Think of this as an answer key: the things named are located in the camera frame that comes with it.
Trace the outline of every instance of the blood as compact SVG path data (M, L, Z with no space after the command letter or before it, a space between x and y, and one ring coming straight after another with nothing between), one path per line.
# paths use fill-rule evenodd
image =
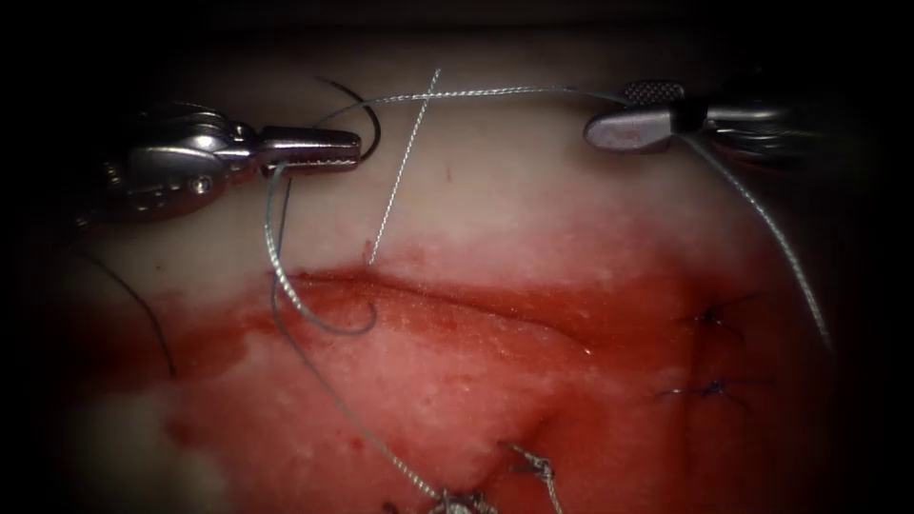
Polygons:
M522 271L524 253L514 267L480 267L471 263L491 261L461 256L453 243L427 234L383 247L372 267L360 254L320 271L287 269L303 301L334 326L362 326L366 304L375 305L377 325L361 336L328 334L281 299L279 315L293 339L284 338L269 308L268 273L206 305L179 292L148 299L168 328L174 379L135 306L70 307L55 313L58 349L70 356L57 370L72 384L74 405L105 405L115 393L156 405L145 427L168 449L144 457L178 466L189 455L205 456L208 464L187 477L187 488L221 481L217 492L200 485L200 494L238 511L375 512L390 504L424 512L434 505L308 366L435 490L480 492L503 512L552 506L535 476L511 472L517 456L499 441L522 442L551 461L566 512L821 506L830 467L818 397L761 388L751 417L742 409L651 401L664 385L688 384L709 370L786 376L811 389L828 383L825 355L773 243L762 238L747 247L740 267L698 267L642 227L611 236L594 219L460 246L477 256L501 253L496 244L538 248L530 262L540 268L529 272ZM601 259L625 268L614 257L622 255L620 238L630 244L626 262L639 271L600 278ZM758 284L772 301L741 304L738 319L728 320L751 334L744 345L733 345L727 330L695 331L676 321L709 297L735 297Z

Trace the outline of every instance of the forceps jaw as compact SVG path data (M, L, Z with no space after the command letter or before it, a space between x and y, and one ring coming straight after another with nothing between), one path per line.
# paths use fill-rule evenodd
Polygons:
M286 164L289 176L352 171L361 163L362 139L358 134L321 128L265 127L259 133L216 150L230 162L232 183L242 183L261 173L269 178Z

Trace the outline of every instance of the surgical suture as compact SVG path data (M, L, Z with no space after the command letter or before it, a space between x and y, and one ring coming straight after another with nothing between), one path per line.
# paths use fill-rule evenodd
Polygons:
M555 470L552 469L552 462L546 457L540 457L515 443L500 441L498 444L512 449L524 457L527 463L524 465L512 465L509 468L510 471L514 473L531 473L540 479L546 485L546 491L549 493L549 500L552 502L555 514L562 514L562 505L559 504L559 496L555 491Z
M736 328L734 328L733 326L730 326L730 325L724 323L723 321L721 321L721 319L717 315L717 311L726 306L732 306L733 304L738 304L740 302L745 302L747 300L751 300L753 298L761 296L761 294L762 293L760 293L760 292L753 292L753 293L745 294L743 296L740 296L739 298L734 298L733 300L727 300L726 302L721 302L719 304L714 304L714 305L708 306L698 316L686 316L685 318L680 318L677 321L694 321L694 322L702 323L702 324L717 325L717 326L720 326L722 328L729 330L730 332L735 334L736 337L740 338L741 342L744 343L745 336L743 335L743 332L741 332L741 331L737 330Z
M487 503L481 492L453 495L445 489L428 514L498 514L498 509Z
M668 396L668 395L671 395L671 394L687 394L687 393L690 393L690 394L697 394L697 395L698 395L699 397L701 397L701 398L706 398L706 397L708 397L708 396L710 396L710 395L712 395L712 394L719 394L719 395L722 395L722 396L726 396L727 398L729 398L729 399L732 400L733 402L736 402L737 404L739 404L741 407L748 409L748 408L749 408L749 405L748 405L746 402L744 402L743 400L741 400L741 399L737 398L736 396L733 396L732 394L730 394L730 393L726 390L726 388L727 388L728 386L730 386L730 385L733 385L733 384L736 384L736 385L760 385L760 384L770 384L770 383L771 383L771 382L768 381L768 380L729 380L729 379L727 379L727 377L721 377L721 378L712 380L710 384L705 385L704 387L690 387L690 388L684 388L684 389L670 389L670 390L668 390L668 391L659 392L659 393L657 393L657 398L661 398L661 397L663 397L663 396Z

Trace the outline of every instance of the pale tissue surface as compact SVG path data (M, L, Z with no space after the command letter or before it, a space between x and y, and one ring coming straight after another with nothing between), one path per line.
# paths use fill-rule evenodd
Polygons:
M69 448L79 489L102 512L228 512L226 484L205 454L164 430L154 393L109 395L75 413Z

